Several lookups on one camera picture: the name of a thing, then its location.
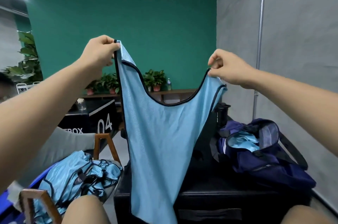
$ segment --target black storage box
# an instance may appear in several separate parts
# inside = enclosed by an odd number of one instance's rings
[[[255,184],[219,164],[210,151],[210,138],[216,130],[211,114],[194,148],[193,157],[174,204],[178,223],[268,223],[279,224],[294,205],[309,205],[309,193],[277,191]],[[117,221],[144,223],[130,212],[132,174],[125,167],[114,195]]]

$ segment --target chair frame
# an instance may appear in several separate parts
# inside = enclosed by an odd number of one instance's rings
[[[95,143],[94,143],[93,160],[99,159],[100,140],[105,139],[112,153],[112,157],[114,158],[115,161],[121,164],[121,161],[117,154],[114,142],[109,133],[95,134],[94,139],[95,139]],[[48,215],[52,219],[53,224],[61,224],[62,216],[57,211],[57,207],[53,203],[48,192],[46,190],[25,188],[20,192],[19,200],[20,200],[20,206],[25,214],[26,224],[34,223],[35,210],[34,210],[33,199],[40,199],[42,201],[44,207],[47,210]]]

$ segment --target metal pole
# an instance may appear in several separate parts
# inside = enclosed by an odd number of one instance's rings
[[[256,69],[259,69],[259,64],[261,61],[261,45],[262,45],[262,28],[263,28],[263,12],[264,12],[264,0],[261,0],[261,12],[259,15],[259,29],[258,29],[258,46],[257,46],[257,59],[256,59]],[[258,91],[254,92],[254,107],[252,110],[252,119],[256,118],[256,108],[257,108],[257,97]]]
[[[7,7],[1,6],[1,5],[0,5],[0,9],[6,10],[8,12],[11,12],[11,13],[23,16],[23,17],[28,17],[28,15],[26,13],[23,13],[23,12],[20,12],[20,11],[17,11],[17,10],[13,10],[11,8],[7,8]]]

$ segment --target bag strap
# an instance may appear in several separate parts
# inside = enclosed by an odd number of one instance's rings
[[[298,149],[291,143],[290,140],[288,140],[282,132],[279,132],[279,138],[280,142],[283,144],[283,146],[286,148],[287,151],[293,156],[293,158],[296,160],[297,164],[306,171],[308,169],[308,163],[306,162],[303,155],[298,151]],[[295,162],[285,154],[282,154],[281,152],[276,154],[276,157],[282,160],[285,160],[287,162],[295,164]]]

